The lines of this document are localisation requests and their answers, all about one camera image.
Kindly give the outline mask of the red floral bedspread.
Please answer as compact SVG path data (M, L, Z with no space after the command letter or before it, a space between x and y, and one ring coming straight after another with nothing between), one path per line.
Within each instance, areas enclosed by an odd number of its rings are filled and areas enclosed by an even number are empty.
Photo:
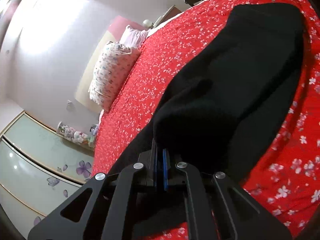
M150 124L169 82L216 38L235 6L276 2L300 10L307 48L295 96L244 188L298 236L319 206L319 12L309 0L205 0L155 30L110 110L100 115L93 173L113 172Z

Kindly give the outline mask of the sliding wardrobe with flowers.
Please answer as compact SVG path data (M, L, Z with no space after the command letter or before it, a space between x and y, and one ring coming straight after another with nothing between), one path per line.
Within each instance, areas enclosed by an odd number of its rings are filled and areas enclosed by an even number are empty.
M90 179L94 153L26 112L1 132L1 212L26 239L46 215Z

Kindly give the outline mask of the pink pillow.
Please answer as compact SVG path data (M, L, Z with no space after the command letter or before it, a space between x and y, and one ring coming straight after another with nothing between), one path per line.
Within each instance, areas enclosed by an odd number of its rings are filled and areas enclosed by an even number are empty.
M119 43L125 45L126 47L139 48L146 40L148 34L148 30L138 30L132 28L131 25L127 25Z

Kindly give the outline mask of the bedside table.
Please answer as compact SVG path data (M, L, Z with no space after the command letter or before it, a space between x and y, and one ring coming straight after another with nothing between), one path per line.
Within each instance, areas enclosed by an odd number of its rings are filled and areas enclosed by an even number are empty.
M180 9L178 9L175 5L171 6L162 16L159 16L159 18L153 24L153 28L159 26L161 23L173 18L181 12L182 11L180 11Z

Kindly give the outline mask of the black pants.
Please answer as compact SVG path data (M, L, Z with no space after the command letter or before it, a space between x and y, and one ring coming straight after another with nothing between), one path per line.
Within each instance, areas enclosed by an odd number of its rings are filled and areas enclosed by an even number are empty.
M124 152L157 147L156 187L137 200L143 229L186 215L183 194L164 187L163 150L204 176L223 172L239 184L249 174L293 99L303 53L303 18L294 5L231 11L217 37L169 83L150 124Z

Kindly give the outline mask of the white round lamp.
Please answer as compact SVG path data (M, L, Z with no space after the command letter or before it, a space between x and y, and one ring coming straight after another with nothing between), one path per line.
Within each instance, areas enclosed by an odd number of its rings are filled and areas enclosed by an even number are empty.
M146 19L143 21L143 27L147 29L152 29L153 23L150 20Z

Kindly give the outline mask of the floral white pillow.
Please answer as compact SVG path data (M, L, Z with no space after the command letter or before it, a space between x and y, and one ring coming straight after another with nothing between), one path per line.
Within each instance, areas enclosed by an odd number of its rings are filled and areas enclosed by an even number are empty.
M108 112L139 56L139 49L119 42L104 45L94 64L90 100Z

